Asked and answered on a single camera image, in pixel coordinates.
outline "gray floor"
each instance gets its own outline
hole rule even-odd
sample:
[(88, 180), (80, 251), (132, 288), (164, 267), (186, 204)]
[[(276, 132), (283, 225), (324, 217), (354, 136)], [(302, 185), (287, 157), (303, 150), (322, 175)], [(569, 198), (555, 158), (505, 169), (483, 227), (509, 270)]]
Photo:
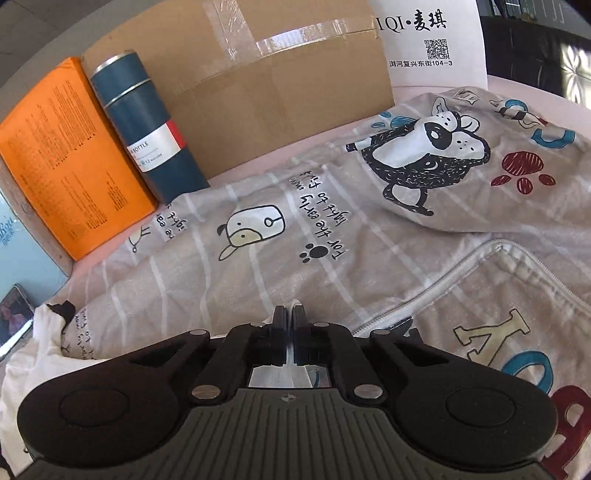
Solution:
[(51, 69), (160, 0), (9, 0), (0, 7), (0, 121)]

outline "blanket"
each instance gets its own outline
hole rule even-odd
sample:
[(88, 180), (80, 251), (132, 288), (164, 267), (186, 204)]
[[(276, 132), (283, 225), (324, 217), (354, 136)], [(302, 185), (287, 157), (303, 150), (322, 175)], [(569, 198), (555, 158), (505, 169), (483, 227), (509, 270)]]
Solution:
[[(61, 354), (92, 361), (196, 328), (223, 335), (299, 299), (311, 321), (356, 335), (403, 328), (533, 382), (559, 415), (542, 464), (584, 478), (590, 147), (518, 99), (422, 95), (288, 166), (164, 207), (52, 299), (77, 307)], [(7, 370), (2, 398), (25, 394), (22, 382)], [(18, 472), (9, 423), (3, 412)]]

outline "red letter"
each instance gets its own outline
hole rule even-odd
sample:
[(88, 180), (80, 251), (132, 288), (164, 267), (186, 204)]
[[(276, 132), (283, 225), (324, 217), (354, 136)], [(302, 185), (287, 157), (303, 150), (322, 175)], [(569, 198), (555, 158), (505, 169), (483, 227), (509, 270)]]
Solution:
[[(591, 398), (579, 387), (568, 385), (552, 395), (552, 401), (558, 410), (558, 429), (556, 433), (564, 435), (564, 442), (541, 463), (557, 480), (567, 477), (564, 467), (577, 455), (583, 442), (591, 433)], [(566, 413), (573, 405), (581, 405), (583, 412), (577, 423), (572, 426), (566, 419)]]

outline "orange box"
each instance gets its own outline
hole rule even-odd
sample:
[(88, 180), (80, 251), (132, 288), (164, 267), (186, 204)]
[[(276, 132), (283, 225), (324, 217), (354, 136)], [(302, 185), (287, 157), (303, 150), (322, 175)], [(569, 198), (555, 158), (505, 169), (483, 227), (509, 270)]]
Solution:
[(155, 211), (76, 58), (49, 73), (0, 124), (0, 154), (74, 260)]

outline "cylindrical tin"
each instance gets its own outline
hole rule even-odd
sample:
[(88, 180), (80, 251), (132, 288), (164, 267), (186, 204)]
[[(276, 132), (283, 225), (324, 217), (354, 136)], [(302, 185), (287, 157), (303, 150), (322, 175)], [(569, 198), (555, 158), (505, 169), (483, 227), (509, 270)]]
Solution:
[(90, 82), (159, 201), (209, 187), (136, 52), (109, 58)]

